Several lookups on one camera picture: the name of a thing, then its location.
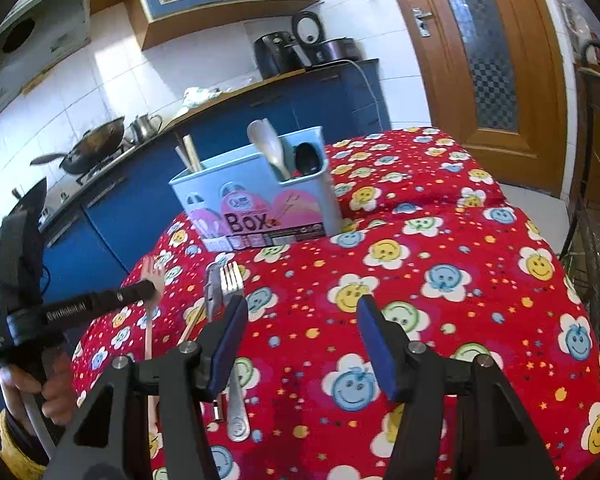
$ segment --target tile floor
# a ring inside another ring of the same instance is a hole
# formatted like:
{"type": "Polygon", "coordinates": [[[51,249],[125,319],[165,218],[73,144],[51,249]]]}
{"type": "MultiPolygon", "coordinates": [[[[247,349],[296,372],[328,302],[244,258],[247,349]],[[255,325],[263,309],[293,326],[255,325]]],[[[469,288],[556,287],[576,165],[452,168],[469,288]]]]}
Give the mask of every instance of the tile floor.
{"type": "Polygon", "coordinates": [[[507,201],[519,207],[540,229],[540,233],[549,243],[554,253],[560,253],[569,229],[569,217],[565,203],[552,196],[501,184],[507,201]]]}

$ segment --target yellow sleeve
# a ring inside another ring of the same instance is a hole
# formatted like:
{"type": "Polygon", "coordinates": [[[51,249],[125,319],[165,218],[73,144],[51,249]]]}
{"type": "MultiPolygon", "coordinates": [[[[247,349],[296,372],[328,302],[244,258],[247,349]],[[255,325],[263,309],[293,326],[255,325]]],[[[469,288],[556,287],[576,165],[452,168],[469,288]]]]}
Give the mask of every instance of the yellow sleeve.
{"type": "Polygon", "coordinates": [[[4,410],[0,413],[0,439],[2,449],[0,456],[18,480],[41,480],[45,467],[36,464],[16,446],[9,431],[4,410]]]}

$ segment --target spoon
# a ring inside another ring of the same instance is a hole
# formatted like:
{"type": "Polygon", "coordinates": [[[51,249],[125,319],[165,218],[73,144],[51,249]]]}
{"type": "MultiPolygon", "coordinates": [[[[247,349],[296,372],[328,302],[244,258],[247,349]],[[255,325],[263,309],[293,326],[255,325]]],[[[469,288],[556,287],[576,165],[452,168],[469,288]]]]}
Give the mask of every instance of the spoon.
{"type": "Polygon", "coordinates": [[[320,171],[320,156],[310,142],[301,142],[295,148],[296,170],[302,176],[312,175],[320,171]]]}
{"type": "Polygon", "coordinates": [[[247,126],[247,137],[256,149],[264,155],[269,164],[278,168],[283,180],[290,180],[291,174],[285,166],[285,156],[278,134],[268,119],[253,121],[247,126]]]}

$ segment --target black air fryer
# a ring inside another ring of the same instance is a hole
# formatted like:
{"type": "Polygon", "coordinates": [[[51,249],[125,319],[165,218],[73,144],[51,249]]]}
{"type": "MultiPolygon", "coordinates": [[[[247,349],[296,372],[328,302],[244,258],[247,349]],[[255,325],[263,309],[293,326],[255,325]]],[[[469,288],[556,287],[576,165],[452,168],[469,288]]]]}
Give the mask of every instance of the black air fryer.
{"type": "Polygon", "coordinates": [[[263,79],[302,68],[292,44],[288,32],[272,32],[254,42],[256,62],[263,79]]]}

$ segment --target white power cord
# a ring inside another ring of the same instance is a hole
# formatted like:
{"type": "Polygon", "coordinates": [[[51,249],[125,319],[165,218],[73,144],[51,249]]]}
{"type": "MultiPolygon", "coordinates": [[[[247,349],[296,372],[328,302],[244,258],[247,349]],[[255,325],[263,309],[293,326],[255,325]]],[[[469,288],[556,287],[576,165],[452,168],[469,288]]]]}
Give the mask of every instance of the white power cord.
{"type": "Polygon", "coordinates": [[[384,126],[382,126],[382,118],[380,117],[380,107],[378,105],[378,98],[376,98],[374,91],[371,89],[371,85],[369,84],[369,79],[366,78],[365,71],[362,70],[362,68],[360,68],[360,65],[358,63],[350,59],[339,59],[338,61],[346,61],[347,63],[351,63],[354,67],[358,69],[358,72],[360,72],[362,79],[365,80],[366,88],[369,90],[369,94],[371,94],[371,98],[374,100],[374,104],[376,105],[376,114],[378,114],[378,125],[380,126],[380,131],[384,131],[384,126]]]}

